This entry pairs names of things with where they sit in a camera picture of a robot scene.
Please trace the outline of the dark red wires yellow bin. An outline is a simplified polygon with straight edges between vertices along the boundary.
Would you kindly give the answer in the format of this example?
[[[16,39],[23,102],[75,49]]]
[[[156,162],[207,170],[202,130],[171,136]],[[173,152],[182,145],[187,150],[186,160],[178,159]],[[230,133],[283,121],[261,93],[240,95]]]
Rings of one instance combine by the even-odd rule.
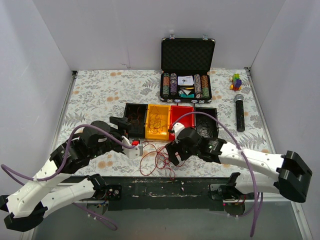
[[[160,106],[152,106],[149,112],[148,130],[152,134],[166,134],[168,125],[167,109]]]

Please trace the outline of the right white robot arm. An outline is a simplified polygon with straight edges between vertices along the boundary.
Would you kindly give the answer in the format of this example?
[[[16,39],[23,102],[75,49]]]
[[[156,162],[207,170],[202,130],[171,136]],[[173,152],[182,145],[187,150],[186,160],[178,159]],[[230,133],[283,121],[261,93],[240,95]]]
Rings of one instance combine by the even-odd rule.
[[[253,192],[280,194],[297,203],[304,203],[307,199],[313,173],[294,151],[269,154],[238,149],[224,139],[203,137],[194,128],[182,124],[174,128],[174,135],[175,139],[165,148],[169,161],[175,166],[197,156],[208,163],[234,165],[258,173],[255,177],[232,173],[225,186],[214,190],[221,199],[237,199]]]

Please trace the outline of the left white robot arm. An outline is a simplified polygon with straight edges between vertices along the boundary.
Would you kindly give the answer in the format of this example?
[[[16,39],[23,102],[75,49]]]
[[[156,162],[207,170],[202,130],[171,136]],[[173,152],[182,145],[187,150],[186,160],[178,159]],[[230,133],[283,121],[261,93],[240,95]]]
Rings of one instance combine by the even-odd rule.
[[[74,129],[34,177],[15,193],[1,195],[0,209],[8,213],[4,218],[7,229],[27,232],[51,213],[74,202],[92,198],[106,202],[121,197],[122,187],[107,184],[99,174],[86,176],[75,185],[54,191],[61,182],[88,166],[90,160],[105,153],[114,151],[128,157],[139,155],[138,148],[127,138],[131,128],[128,119],[111,116],[109,121],[117,127],[97,120],[80,125],[81,132]]]

